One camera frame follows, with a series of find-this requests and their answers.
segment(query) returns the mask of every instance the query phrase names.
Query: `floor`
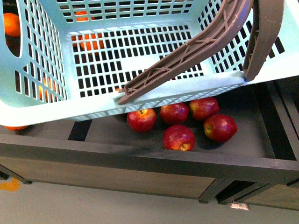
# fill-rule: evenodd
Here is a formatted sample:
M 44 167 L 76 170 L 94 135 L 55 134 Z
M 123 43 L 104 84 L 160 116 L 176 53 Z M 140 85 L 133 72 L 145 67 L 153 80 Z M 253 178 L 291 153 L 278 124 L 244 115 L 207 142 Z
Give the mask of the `floor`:
M 0 190 L 0 208 L 1 224 L 299 224 L 298 211 L 37 182 Z

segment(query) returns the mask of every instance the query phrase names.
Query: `light blue basket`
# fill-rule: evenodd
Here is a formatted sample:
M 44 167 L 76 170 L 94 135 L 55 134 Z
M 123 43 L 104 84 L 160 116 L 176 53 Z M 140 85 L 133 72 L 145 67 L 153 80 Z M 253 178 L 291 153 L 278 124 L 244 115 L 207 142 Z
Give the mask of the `light blue basket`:
M 242 64 L 252 13 L 213 57 L 126 105 L 117 88 L 201 32 L 221 0 L 17 0 L 21 52 L 0 38 L 0 124 L 82 121 L 215 96 L 246 84 L 299 75 L 299 4 L 285 3 L 279 36 L 259 75 L 246 82 Z M 0 2 L 0 18 L 3 18 Z M 76 16 L 78 11 L 85 15 Z M 101 34 L 104 48 L 83 50 Z

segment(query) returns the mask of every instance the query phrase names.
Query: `basket slot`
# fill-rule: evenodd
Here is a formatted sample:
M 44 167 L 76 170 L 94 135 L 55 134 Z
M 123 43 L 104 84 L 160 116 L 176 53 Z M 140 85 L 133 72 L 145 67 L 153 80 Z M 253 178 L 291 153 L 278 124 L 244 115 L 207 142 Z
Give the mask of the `basket slot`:
M 123 89 L 125 96 L 119 104 L 142 96 L 225 47 L 226 41 L 240 31 L 240 24 L 246 21 L 252 3 L 251 0 L 223 1 L 207 29 L 128 82 Z
M 187 14 L 193 4 L 193 0 L 111 0 L 109 2 L 57 0 L 57 2 L 67 23 Z
M 23 11 L 30 69 L 21 75 L 31 81 L 31 97 L 43 102 L 67 99 L 60 33 L 36 0 L 25 0 Z
M 187 25 L 143 27 L 101 32 L 103 37 L 91 41 L 103 41 L 104 48 L 100 51 L 82 48 L 82 35 L 70 36 L 80 97 L 111 93 L 117 88 L 123 88 L 125 83 L 141 74 L 144 68 L 164 58 L 191 38 Z M 197 64 L 174 79 L 202 75 L 202 67 Z

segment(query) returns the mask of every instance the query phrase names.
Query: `basket handle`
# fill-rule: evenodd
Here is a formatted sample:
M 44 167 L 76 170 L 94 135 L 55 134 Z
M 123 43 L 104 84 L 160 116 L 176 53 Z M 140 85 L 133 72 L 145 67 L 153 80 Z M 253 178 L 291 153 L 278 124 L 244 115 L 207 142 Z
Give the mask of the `basket handle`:
M 253 0 L 223 0 L 206 29 L 128 82 L 118 103 L 142 96 L 223 49 L 242 28 L 252 5 Z
M 125 96 L 120 98 L 118 103 L 123 105 L 131 102 L 223 49 L 241 30 L 253 5 L 255 8 L 255 29 L 252 28 L 249 45 L 253 54 L 247 50 L 246 61 L 248 66 L 245 64 L 245 74 L 248 79 L 254 79 L 275 41 L 273 38 L 269 40 L 264 39 L 267 34 L 272 37 L 272 30 L 267 28 L 275 26 L 276 29 L 273 33 L 275 38 L 278 35 L 277 29 L 278 31 L 280 29 L 281 23 L 276 21 L 282 20 L 284 0 L 275 0 L 275 2 L 278 2 L 277 6 L 267 3 L 267 0 L 223 0 L 218 14 L 206 29 L 128 82 L 120 90 L 120 92 L 125 93 Z M 259 15 L 259 8 L 262 9 L 261 16 Z M 267 13 L 271 14 L 271 20 L 267 19 Z M 277 15 L 278 18 L 274 20 L 273 15 Z M 265 31 L 260 31 L 257 34 L 259 28 L 265 29 Z M 258 35 L 260 41 L 255 41 L 253 33 Z M 264 60 L 259 61 L 262 56 L 256 54 L 257 49 L 263 52 Z
M 253 3 L 253 25 L 243 64 L 246 81 L 252 81 L 279 34 L 284 14 L 284 0 L 255 0 Z

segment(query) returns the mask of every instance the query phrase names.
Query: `apple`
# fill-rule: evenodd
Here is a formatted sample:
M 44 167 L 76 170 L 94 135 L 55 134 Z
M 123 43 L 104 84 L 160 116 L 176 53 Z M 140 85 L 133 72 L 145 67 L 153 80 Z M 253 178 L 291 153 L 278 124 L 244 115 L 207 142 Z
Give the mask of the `apple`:
M 238 127 L 232 117 L 218 113 L 205 121 L 204 130 L 209 139 L 223 143 L 236 134 Z
M 130 127 L 139 133 L 151 130 L 155 126 L 156 119 L 156 113 L 151 108 L 129 112 L 127 116 L 127 121 Z
M 180 125 L 187 120 L 189 107 L 184 103 L 162 106 L 160 117 L 168 125 Z
M 189 107 L 193 119 L 197 121 L 205 121 L 219 112 L 218 101 L 214 97 L 192 100 Z
M 163 134 L 163 146 L 165 149 L 192 151 L 194 145 L 194 134 L 184 125 L 170 126 Z

